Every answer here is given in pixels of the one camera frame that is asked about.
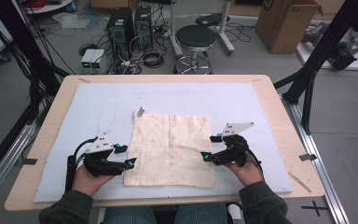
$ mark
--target gray floor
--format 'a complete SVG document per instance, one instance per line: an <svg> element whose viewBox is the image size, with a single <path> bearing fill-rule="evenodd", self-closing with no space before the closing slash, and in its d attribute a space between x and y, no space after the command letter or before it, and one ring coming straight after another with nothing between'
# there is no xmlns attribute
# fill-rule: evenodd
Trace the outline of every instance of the gray floor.
<svg viewBox="0 0 358 224"><path fill-rule="evenodd" d="M182 18L178 26L193 24L195 17ZM254 25L255 20L232 18L231 21L243 25ZM84 30L57 30L48 35L48 39L65 61L78 74L82 74L81 56L78 48L89 43L95 35L102 35L105 21L95 20L96 27ZM56 24L46 25L59 29ZM271 55L255 34L255 30L245 32L251 42L235 41L236 51L227 56L220 43L209 51L209 61L215 74L266 74L273 82L281 80L297 71L301 61L295 54ZM142 74L172 74L174 55L172 46L164 57L161 68L145 68ZM58 66L67 69L62 61L53 54ZM9 129L28 105L29 83L12 60L0 63L0 143ZM287 87L278 90L283 93ZM339 199L351 223L358 223L358 72L332 71L322 69L315 83L314 98L310 117L310 130L319 149L324 165L333 181ZM13 168L0 188L0 223L36 223L37 212L10 213L5 211L4 203L20 168ZM312 206L315 201L325 205L323 198L288 200L288 216L294 223L329 223L328 211L320 211L316 216L314 210L301 209L301 206Z"/></svg>

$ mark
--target person's hand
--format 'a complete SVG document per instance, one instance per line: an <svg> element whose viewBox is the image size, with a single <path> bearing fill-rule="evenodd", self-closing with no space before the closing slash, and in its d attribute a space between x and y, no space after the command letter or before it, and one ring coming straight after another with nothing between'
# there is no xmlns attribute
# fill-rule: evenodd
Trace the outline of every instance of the person's hand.
<svg viewBox="0 0 358 224"><path fill-rule="evenodd" d="M75 174L74 185L72 190L77 190L83 192L90 197L94 195L100 187L102 187L106 182L113 179L114 175L99 175L94 176L90 174L84 165L81 165Z"/></svg>
<svg viewBox="0 0 358 224"><path fill-rule="evenodd" d="M245 187L260 181L264 181L263 176L255 166L251 156L247 154L246 158L246 163L242 167L240 167L236 161L234 163L225 164L225 166L230 169L234 175L237 176L237 178Z"/></svg>

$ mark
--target computer tower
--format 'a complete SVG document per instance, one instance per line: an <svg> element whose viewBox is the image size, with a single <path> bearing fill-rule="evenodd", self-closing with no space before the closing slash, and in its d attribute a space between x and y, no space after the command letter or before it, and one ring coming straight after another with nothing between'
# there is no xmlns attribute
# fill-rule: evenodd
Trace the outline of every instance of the computer tower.
<svg viewBox="0 0 358 224"><path fill-rule="evenodd" d="M134 21L139 49L153 47L151 13L152 9L150 6L138 6L136 8Z"/></svg>
<svg viewBox="0 0 358 224"><path fill-rule="evenodd" d="M135 29L131 9L115 7L106 30L112 47L120 54L120 57L129 60L135 47Z"/></svg>

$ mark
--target stool leg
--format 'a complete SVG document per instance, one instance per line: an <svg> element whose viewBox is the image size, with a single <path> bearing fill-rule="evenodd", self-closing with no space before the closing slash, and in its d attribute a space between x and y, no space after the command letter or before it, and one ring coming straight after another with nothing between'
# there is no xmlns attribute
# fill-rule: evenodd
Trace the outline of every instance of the stool leg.
<svg viewBox="0 0 358 224"><path fill-rule="evenodd" d="M192 65L193 69L196 69L198 66L197 65L197 52L195 50L191 50L191 65Z"/></svg>

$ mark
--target metal rail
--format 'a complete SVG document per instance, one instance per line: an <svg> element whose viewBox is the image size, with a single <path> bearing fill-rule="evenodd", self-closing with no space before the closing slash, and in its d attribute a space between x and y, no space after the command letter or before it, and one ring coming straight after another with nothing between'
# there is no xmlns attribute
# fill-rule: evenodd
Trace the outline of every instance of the metal rail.
<svg viewBox="0 0 358 224"><path fill-rule="evenodd" d="M301 138L305 149L310 155L314 154L318 158L317 160L312 161L312 165L324 185L324 197L330 208L333 219L338 224L349 224L350 222L348 221L341 201L339 200L336 190L334 189L333 183L331 182L330 177L324 167L324 162L321 158L321 155L319 154L318 148L316 147L312 136L307 134L306 130L301 124L302 114L300 107L298 105L290 105L286 101L282 101L282 103L286 107L286 110L289 115L291 115L293 119L292 122L294 123L298 131L298 135Z"/></svg>
<svg viewBox="0 0 358 224"><path fill-rule="evenodd" d="M0 162L0 186L4 182L16 160L30 142L36 130L36 123L25 125L21 133L7 152L6 156Z"/></svg>

